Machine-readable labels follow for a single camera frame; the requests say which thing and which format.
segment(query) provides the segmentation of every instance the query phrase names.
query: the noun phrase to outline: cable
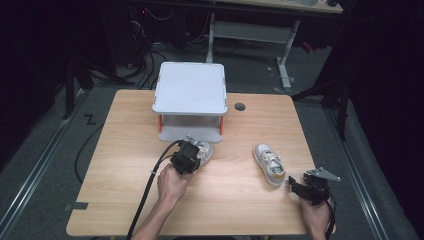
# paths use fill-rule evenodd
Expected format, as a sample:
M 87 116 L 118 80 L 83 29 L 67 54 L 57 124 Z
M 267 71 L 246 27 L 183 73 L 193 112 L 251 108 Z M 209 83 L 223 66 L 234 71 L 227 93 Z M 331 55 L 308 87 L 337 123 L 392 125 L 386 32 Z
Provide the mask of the cable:
M 270 48 L 275 45 L 275 43 L 261 42 L 260 46 L 255 46 L 254 44 L 252 44 L 252 41 L 238 41 L 238 44 L 245 48 L 254 48 L 254 49 Z
M 172 157 L 172 156 L 174 156 L 174 154 L 171 154 L 171 155 L 168 155 L 168 156 L 164 157 L 164 158 L 162 159 L 162 161 L 160 161 L 160 163 L 163 163 L 163 161 L 165 161 L 166 159 L 168 159 L 168 158 L 170 158 L 170 157 Z
M 150 90 L 153 90 L 153 85 L 155 84 L 155 82 L 158 80 L 159 76 L 156 77 L 155 79 L 153 79 L 152 84 L 150 85 Z
M 151 53 L 154 53 L 154 54 L 157 54 L 157 55 L 161 56 L 165 60 L 165 62 L 168 61 L 168 59 L 162 53 L 159 53 L 159 52 L 160 51 L 155 51 L 155 52 L 151 52 Z
M 159 20 L 159 21 L 163 21 L 163 20 L 168 20 L 168 19 L 170 19 L 173 15 L 174 15 L 174 10 L 171 10 L 171 14 L 168 16 L 168 17 L 165 17 L 165 18 L 158 18 L 158 17 L 156 17 L 155 15 L 153 15 L 150 11 L 149 11 L 149 9 L 147 9 L 147 8 L 144 8 L 144 9 L 146 9 L 146 11 L 154 18 L 154 19 L 156 19 L 156 20 Z
M 90 141 L 90 139 L 104 126 L 105 124 L 103 123 L 102 125 L 100 125 L 96 131 L 94 131 L 84 142 L 84 144 L 81 146 L 80 150 L 78 151 L 78 154 L 75 158 L 75 162 L 74 162 L 74 172 L 75 172 L 75 176 L 77 177 L 78 181 L 82 184 L 82 178 L 78 173 L 78 159 L 79 156 L 81 155 L 82 150 L 85 148 L 85 146 L 87 145 L 87 143 Z
M 206 26 L 208 25 L 208 20 L 209 20 L 209 16 L 210 16 L 210 13 L 208 13 L 208 15 L 206 16 L 206 21 L 205 21 L 205 25 L 203 26 L 203 30 L 202 30 L 202 32 L 199 34 L 199 36 L 197 37 L 197 38 L 195 38 L 194 40 L 192 40 L 192 41 L 190 41 L 190 42 L 187 42 L 187 43 L 195 43 L 195 42 L 198 42 L 199 41 L 199 39 L 203 36 L 203 34 L 205 33 L 205 30 L 206 30 Z
M 327 240 L 330 239 L 331 234 L 333 233 L 333 229 L 334 229 L 334 225 L 336 224 L 336 200 L 334 200 L 333 194 L 331 194 L 329 192 L 329 197 L 330 199 L 333 201 L 334 203 L 334 208 L 331 206 L 330 202 L 328 201 L 328 199 L 325 199 L 323 193 L 321 193 L 318 188 L 315 186 L 315 184 L 313 182 L 311 182 L 312 187 L 319 193 L 319 195 L 321 196 L 322 200 L 325 202 L 325 204 L 327 204 L 328 209 L 330 210 L 330 223 L 329 226 L 327 228 L 327 231 L 325 233 L 325 238 Z
M 135 213 L 134 219 L 131 223 L 131 227 L 128 230 L 128 235 L 127 235 L 127 238 L 126 238 L 127 240 L 130 240 L 131 237 L 132 237 L 132 233 L 134 231 L 135 225 L 137 224 L 138 218 L 140 217 L 141 210 L 143 210 L 144 204 L 146 203 L 146 200 L 147 200 L 147 196 L 149 195 L 150 187 L 152 186 L 153 179 L 155 178 L 155 175 L 156 175 L 156 171 L 159 169 L 159 165 L 163 162 L 165 154 L 169 151 L 169 149 L 171 149 L 171 147 L 173 147 L 176 144 L 181 143 L 182 141 L 183 140 L 177 140 L 177 141 L 174 141 L 173 143 L 171 143 L 165 149 L 165 151 L 162 153 L 162 155 L 160 156 L 160 158 L 156 162 L 156 165 L 153 168 L 152 173 L 150 174 L 150 178 L 147 181 L 146 188 L 144 189 L 143 197 L 141 198 L 140 205 L 138 206 L 137 212 Z
M 149 72 L 149 75 L 147 75 L 147 78 L 146 78 L 146 80 L 144 80 L 144 82 L 141 84 L 141 86 L 138 88 L 138 89 L 142 89 L 143 87 L 144 87 L 144 85 L 149 81 L 149 79 L 150 79 L 150 77 L 152 76 L 152 74 L 153 74 L 153 71 L 155 70 L 155 61 L 154 61 L 154 59 L 153 59 L 153 54 L 152 54 L 152 52 L 149 52 L 150 53 L 150 58 L 151 58 L 151 60 L 152 60 L 152 70 Z

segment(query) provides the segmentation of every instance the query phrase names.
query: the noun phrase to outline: wire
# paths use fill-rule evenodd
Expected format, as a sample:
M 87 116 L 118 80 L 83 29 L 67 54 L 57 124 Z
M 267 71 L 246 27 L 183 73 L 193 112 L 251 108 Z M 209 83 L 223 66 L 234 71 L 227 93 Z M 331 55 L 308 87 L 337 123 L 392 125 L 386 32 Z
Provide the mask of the wire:
M 142 73 L 144 71 L 143 66 L 144 66 L 143 64 L 140 64 L 134 72 L 129 73 L 127 75 L 124 75 L 120 78 L 129 79 L 129 78 L 132 78 L 132 77 L 139 75 L 140 73 Z M 97 80 L 106 81 L 106 82 L 113 82 L 110 78 L 99 76 L 99 75 L 95 74 L 93 71 L 90 71 L 90 75 Z
M 334 229 L 334 225 L 336 224 L 336 200 L 333 197 L 333 194 L 329 193 L 329 197 L 330 199 L 333 201 L 334 204 L 334 208 L 331 206 L 330 202 L 328 201 L 328 199 L 325 199 L 324 194 L 322 192 L 320 192 L 318 190 L 318 188 L 315 186 L 315 184 L 313 182 L 311 182 L 312 187 L 318 192 L 318 194 L 320 195 L 321 199 L 325 202 L 325 204 L 327 204 L 328 209 L 330 210 L 330 224 L 327 228 L 327 232 L 325 233 L 325 238 L 328 240 L 331 237 L 331 234 L 333 233 L 333 229 Z
M 261 45 L 259 46 L 255 46 L 254 44 L 252 44 L 252 41 L 239 41 L 238 43 L 240 46 L 246 47 L 246 48 L 270 48 L 273 47 L 275 45 L 275 43 L 269 43 L 269 42 L 265 42 L 265 43 L 261 43 Z
M 171 10 L 171 14 L 168 16 L 168 17 L 165 17 L 165 18 L 158 18 L 158 17 L 156 17 L 155 15 L 153 15 L 150 11 L 149 11 L 149 9 L 147 9 L 147 8 L 144 8 L 144 9 L 146 9 L 146 11 L 154 18 L 154 19 L 156 19 L 156 20 L 159 20 L 159 21 L 163 21 L 163 20 L 168 20 L 168 19 L 170 19 L 173 15 L 174 15 L 174 10 Z
M 140 31 L 140 29 L 142 29 L 143 27 L 141 26 L 141 24 L 137 21 L 131 20 L 131 23 L 134 23 L 138 28 L 137 28 L 137 32 L 135 32 L 135 35 L 138 35 L 138 32 Z
M 138 218 L 140 216 L 141 210 L 143 210 L 144 204 L 146 203 L 147 196 L 149 195 L 150 187 L 152 186 L 153 179 L 155 178 L 155 175 L 156 175 L 156 171 L 159 169 L 159 165 L 163 162 L 165 154 L 169 151 L 169 149 L 171 149 L 171 147 L 173 147 L 176 144 L 181 143 L 182 141 L 183 140 L 177 140 L 177 141 L 174 141 L 173 143 L 171 143 L 165 149 L 165 151 L 162 153 L 162 155 L 160 156 L 160 158 L 156 162 L 156 165 L 153 168 L 152 173 L 150 174 L 150 178 L 147 181 L 147 185 L 146 185 L 146 188 L 144 189 L 143 197 L 141 198 L 140 205 L 138 206 L 137 212 L 135 213 L 134 219 L 133 219 L 133 221 L 131 223 L 131 227 L 128 230 L 128 235 L 127 235 L 127 238 L 126 238 L 127 240 L 130 240 L 131 237 L 132 237 L 132 233 L 134 231 L 135 225 L 137 224 L 137 221 L 138 221 Z
M 154 61 L 154 59 L 153 59 L 153 54 L 152 54 L 152 52 L 150 52 L 150 59 L 152 60 L 152 70 L 149 72 L 149 75 L 147 75 L 146 80 L 144 80 L 144 82 L 141 84 L 141 86 L 140 86 L 138 89 L 142 89 L 142 88 L 144 87 L 144 85 L 146 85 L 146 83 L 148 83 L 148 81 L 149 81 L 150 77 L 151 77 L 151 76 L 152 76 L 152 74 L 153 74 L 153 71 L 155 70 L 155 61 Z
M 161 54 L 161 53 L 159 53 L 159 52 L 151 52 L 151 53 L 154 53 L 154 54 L 157 54 L 157 55 L 159 55 L 159 56 L 161 56 L 161 57 L 163 57 L 163 59 L 165 60 L 165 62 L 167 62 L 168 61 L 168 59 L 163 55 L 163 54 Z
M 153 79 L 152 84 L 150 85 L 150 90 L 153 90 L 153 86 L 155 84 L 155 82 L 158 80 L 159 76 L 156 77 L 155 79 Z
M 206 21 L 205 21 L 205 25 L 203 26 L 203 30 L 202 30 L 202 32 L 199 34 L 199 36 L 197 37 L 197 38 L 195 38 L 194 40 L 192 40 L 192 41 L 190 41 L 190 42 L 187 42 L 187 43 L 194 43 L 194 42 L 198 42 L 199 41 L 199 39 L 203 36 L 203 34 L 205 33 L 205 30 L 206 30 L 206 26 L 208 25 L 208 20 L 209 20 L 209 16 L 210 16 L 210 13 L 208 13 L 208 15 L 206 16 Z
M 162 161 L 160 161 L 160 163 L 163 163 L 163 161 L 165 161 L 166 159 L 168 159 L 168 158 L 170 158 L 170 157 L 172 157 L 172 156 L 174 156 L 174 154 L 171 154 L 171 155 L 168 155 L 168 156 L 164 157 L 164 158 L 162 159 Z
M 74 172 L 75 172 L 75 176 L 77 177 L 77 179 L 78 179 L 78 181 L 82 184 L 82 178 L 81 178 L 81 176 L 79 175 L 79 173 L 78 173 L 78 159 L 79 159 L 79 156 L 81 155 L 81 152 L 82 152 L 82 150 L 85 148 L 85 146 L 87 145 L 87 143 L 90 141 L 90 139 L 104 126 L 105 124 L 103 123 L 102 125 L 100 125 L 97 129 L 96 129 L 96 131 L 94 131 L 86 140 L 85 140 L 85 142 L 84 142 L 84 144 L 81 146 L 81 148 L 80 148 L 80 150 L 78 151 L 78 154 L 77 154 L 77 156 L 76 156 L 76 158 L 75 158 L 75 161 L 74 161 Z

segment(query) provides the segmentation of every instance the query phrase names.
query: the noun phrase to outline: black cable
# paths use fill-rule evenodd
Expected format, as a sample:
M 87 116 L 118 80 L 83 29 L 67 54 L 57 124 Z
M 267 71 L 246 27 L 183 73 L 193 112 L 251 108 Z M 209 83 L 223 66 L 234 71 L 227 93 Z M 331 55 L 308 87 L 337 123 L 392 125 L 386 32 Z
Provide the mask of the black cable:
M 318 188 L 315 186 L 315 184 L 311 182 L 311 185 L 319 193 L 321 199 L 325 202 L 325 204 L 327 204 L 328 209 L 330 210 L 330 225 L 328 226 L 327 231 L 325 232 L 325 238 L 327 240 L 329 240 L 330 237 L 331 237 L 331 234 L 333 233 L 334 225 L 336 224 L 336 206 L 337 206 L 337 203 L 336 203 L 336 200 L 334 200 L 333 194 L 331 194 L 329 192 L 329 197 L 333 201 L 333 204 L 334 204 L 334 209 L 333 209 L 330 202 L 325 198 L 324 194 L 318 190 Z
M 146 85 L 146 83 L 149 82 L 149 79 L 152 76 L 153 71 L 155 70 L 155 60 L 153 59 L 153 54 L 151 52 L 149 52 L 149 53 L 150 53 L 150 59 L 152 60 L 152 70 L 149 72 L 149 75 L 147 75 L 146 80 L 144 80 L 143 84 L 141 84 L 141 86 L 138 89 L 142 89 L 144 87 L 144 85 Z
M 261 42 L 259 46 L 252 44 L 252 41 L 237 41 L 238 44 L 245 48 L 253 48 L 253 49 L 262 49 L 262 48 L 270 48 L 275 45 L 275 43 L 270 42 Z
M 165 60 L 165 62 L 167 62 L 168 61 L 168 59 L 163 55 L 163 54 L 161 54 L 161 53 L 159 53 L 159 52 L 152 52 L 152 53 L 154 53 L 154 54 L 157 54 L 157 55 L 159 55 L 159 56 L 161 56 L 164 60 Z
M 208 13 L 208 15 L 206 15 L 205 25 L 203 25 L 202 32 L 199 34 L 199 36 L 197 38 L 193 39 L 192 41 L 187 42 L 187 43 L 195 43 L 195 42 L 198 42 L 198 41 L 203 41 L 203 40 L 209 39 L 209 37 L 206 37 L 204 39 L 201 39 L 201 38 L 206 31 L 206 27 L 208 26 L 210 15 L 211 15 L 210 13 Z
M 174 156 L 174 154 L 171 154 L 171 155 L 168 155 L 168 156 L 164 157 L 164 158 L 162 159 L 162 161 L 160 161 L 160 163 L 163 163 L 163 161 L 165 161 L 166 159 L 168 159 L 168 158 L 170 158 L 170 157 L 172 157 L 172 156 Z
M 225 39 L 225 40 L 221 39 L 221 41 L 219 41 L 217 43 L 219 43 L 219 44 L 221 44 L 222 46 L 225 46 L 225 47 L 232 47 L 233 48 L 229 51 L 222 51 L 222 50 L 219 50 L 217 48 L 217 47 L 221 47 L 221 46 L 218 46 L 218 44 L 214 45 L 214 47 L 213 47 L 214 51 L 220 52 L 220 53 L 232 53 L 232 52 L 236 51 L 240 46 L 239 41 L 237 41 L 235 39 Z
M 85 148 L 85 146 L 87 145 L 87 143 L 90 141 L 90 139 L 94 136 L 94 134 L 96 134 L 103 126 L 104 126 L 105 124 L 103 123 L 102 125 L 100 125 L 97 129 L 96 129 L 96 131 L 94 131 L 86 140 L 85 140 L 85 142 L 84 142 L 84 144 L 81 146 L 81 148 L 80 148 L 80 150 L 78 151 L 78 154 L 77 154 L 77 156 L 76 156 L 76 158 L 75 158 L 75 161 L 74 161 L 74 172 L 75 172 L 75 176 L 77 177 L 77 179 L 78 179 L 78 181 L 82 184 L 82 178 L 81 178 L 81 176 L 79 175 L 79 173 L 78 173 L 78 159 L 79 159 L 79 156 L 81 155 L 81 153 L 82 153 L 82 150 Z
M 127 75 L 124 75 L 124 76 L 122 76 L 122 77 L 120 77 L 120 78 L 122 78 L 122 79 L 129 79 L 129 78 L 132 78 L 132 77 L 135 77 L 135 76 L 139 75 L 139 74 L 140 74 L 140 73 L 142 73 L 142 72 L 143 72 L 143 65 L 141 64 L 141 65 L 139 65 L 139 66 L 137 67 L 137 69 L 136 69 L 134 72 L 129 73 L 129 74 L 127 74 Z M 96 73 L 94 73 L 93 71 L 90 71 L 90 75 L 91 75 L 93 78 L 98 79 L 98 80 L 101 80 L 101 81 L 111 81 L 111 82 L 112 82 L 112 80 L 111 80 L 110 78 L 108 78 L 108 77 L 102 77 L 102 76 L 100 76 L 100 75 L 97 75 L 97 74 L 96 74 Z
M 146 188 L 144 189 L 143 197 L 141 198 L 140 205 L 138 206 L 137 212 L 135 213 L 134 219 L 131 223 L 130 229 L 128 230 L 127 240 L 130 240 L 132 237 L 132 233 L 134 231 L 135 225 L 137 224 L 138 218 L 140 217 L 141 210 L 143 210 L 144 204 L 146 203 L 147 196 L 149 195 L 150 187 L 152 186 L 153 179 L 155 178 L 156 171 L 159 169 L 159 165 L 163 162 L 165 154 L 176 144 L 181 143 L 183 140 L 177 140 L 171 143 L 165 151 L 162 153 L 158 161 L 156 162 L 155 167 L 152 170 L 152 173 L 150 174 L 150 178 L 147 181 Z
M 155 79 L 153 79 L 152 84 L 150 85 L 150 90 L 153 90 L 153 86 L 155 84 L 155 82 L 158 80 L 159 76 L 156 77 Z

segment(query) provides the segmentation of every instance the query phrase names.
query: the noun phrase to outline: box lid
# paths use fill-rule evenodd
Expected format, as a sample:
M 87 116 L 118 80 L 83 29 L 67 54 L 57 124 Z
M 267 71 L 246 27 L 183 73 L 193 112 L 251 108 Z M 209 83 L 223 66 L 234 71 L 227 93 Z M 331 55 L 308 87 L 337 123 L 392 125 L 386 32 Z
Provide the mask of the box lid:
M 169 115 L 212 115 L 227 112 L 224 66 L 164 62 L 156 86 L 153 111 Z

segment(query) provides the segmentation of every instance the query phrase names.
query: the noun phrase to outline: electronic equipment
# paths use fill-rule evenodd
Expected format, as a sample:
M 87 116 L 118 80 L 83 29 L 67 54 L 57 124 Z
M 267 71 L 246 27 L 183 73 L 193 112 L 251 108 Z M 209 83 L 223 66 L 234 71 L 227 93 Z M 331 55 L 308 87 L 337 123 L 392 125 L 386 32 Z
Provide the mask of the electronic equipment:
M 311 201 L 314 206 L 330 197 L 330 188 L 328 187 L 327 180 L 341 181 L 340 177 L 335 176 L 322 167 L 306 171 L 306 173 L 303 174 L 303 180 L 306 186 L 297 183 L 294 178 L 289 176 L 291 191 Z
M 130 229 L 128 230 L 127 238 L 131 239 L 132 233 L 138 221 L 141 211 L 143 210 L 144 204 L 146 203 L 147 196 L 150 191 L 150 187 L 152 186 L 153 179 L 156 175 L 156 172 L 159 169 L 159 165 L 168 157 L 165 157 L 165 154 L 175 145 L 178 145 L 180 149 L 178 152 L 174 152 L 171 155 L 171 162 L 174 165 L 175 169 L 179 174 L 184 173 L 193 173 L 197 169 L 199 169 L 200 165 L 206 162 L 211 156 L 213 152 L 212 145 L 207 142 L 200 142 L 194 140 L 192 137 L 187 136 L 188 141 L 186 140 L 177 140 L 171 143 L 162 155 L 159 157 L 156 162 L 153 170 L 151 171 L 150 178 L 147 181 L 146 188 L 144 189 L 143 197 L 141 198 L 141 202 L 138 206 L 137 212 L 133 218 Z

